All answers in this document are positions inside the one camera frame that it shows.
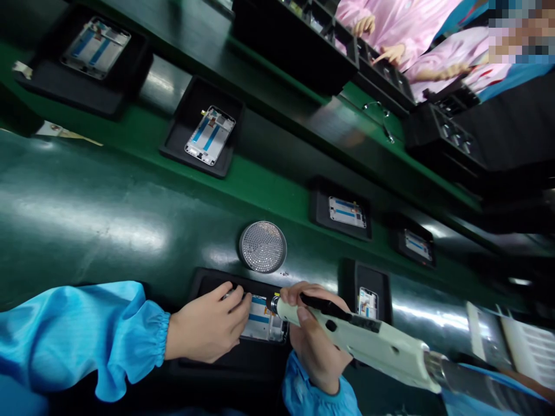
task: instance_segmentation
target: pink sleeve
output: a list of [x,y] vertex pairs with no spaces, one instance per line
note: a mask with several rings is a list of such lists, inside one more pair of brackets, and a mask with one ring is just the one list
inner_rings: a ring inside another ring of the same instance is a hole
[[341,0],[335,18],[346,28],[353,29],[361,19],[372,15],[366,8],[367,3],[367,0]]
[[422,56],[416,57],[412,64],[407,65],[410,61],[406,61],[402,64],[406,65],[408,70],[405,72],[405,76],[408,78],[409,82],[415,82],[414,78],[423,69],[428,70],[441,70],[444,69],[445,62],[452,55],[453,48],[450,45],[449,39],[444,40],[442,43],[437,45],[433,50],[424,54]]
[[434,35],[435,33],[423,33],[414,39],[405,39],[403,42],[405,45],[405,53],[403,54],[403,60],[399,66],[401,72],[413,66],[420,56],[428,50],[430,44],[434,40]]

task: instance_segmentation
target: worker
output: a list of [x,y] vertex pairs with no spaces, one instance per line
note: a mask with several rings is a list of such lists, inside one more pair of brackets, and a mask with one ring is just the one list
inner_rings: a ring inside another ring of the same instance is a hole
[[417,102],[426,100],[424,91],[440,92],[459,75],[477,95],[505,79],[512,64],[489,62],[490,39],[487,27],[474,27],[449,36],[422,55],[405,72]]
[[335,17],[401,72],[428,50],[461,0],[341,0]]
[[[239,344],[249,317],[251,295],[242,300],[239,286],[223,299],[231,288],[224,283],[172,315],[146,300],[133,281],[59,287],[0,313],[0,413],[47,414],[41,393],[67,389],[95,370],[97,398],[115,402],[125,395],[126,378],[137,383],[164,360],[213,363]],[[297,304],[301,291],[349,310],[343,299],[307,282],[282,289],[281,296]],[[360,414],[341,375],[352,356],[329,341],[308,309],[300,307],[298,318],[282,388],[289,412]]]

